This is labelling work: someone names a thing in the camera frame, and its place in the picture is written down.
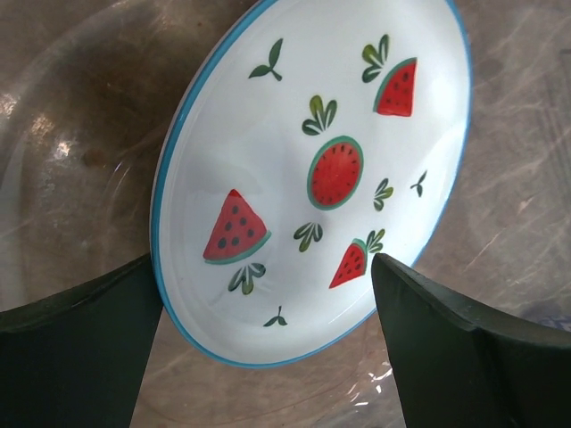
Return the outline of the white watermelon pattern plate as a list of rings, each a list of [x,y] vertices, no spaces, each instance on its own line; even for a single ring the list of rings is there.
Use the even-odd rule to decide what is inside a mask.
[[[151,253],[187,341],[282,366],[376,310],[371,260],[416,262],[450,198],[471,108],[452,1],[259,1],[171,122]]]

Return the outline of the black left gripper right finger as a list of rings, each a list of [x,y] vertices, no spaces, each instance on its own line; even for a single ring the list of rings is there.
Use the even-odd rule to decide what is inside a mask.
[[[570,318],[532,322],[387,254],[371,266],[408,427],[568,427]]]

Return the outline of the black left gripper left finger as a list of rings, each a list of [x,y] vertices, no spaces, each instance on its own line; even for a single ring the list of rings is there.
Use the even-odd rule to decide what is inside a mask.
[[[129,426],[161,312],[147,255],[2,312],[1,425]]]

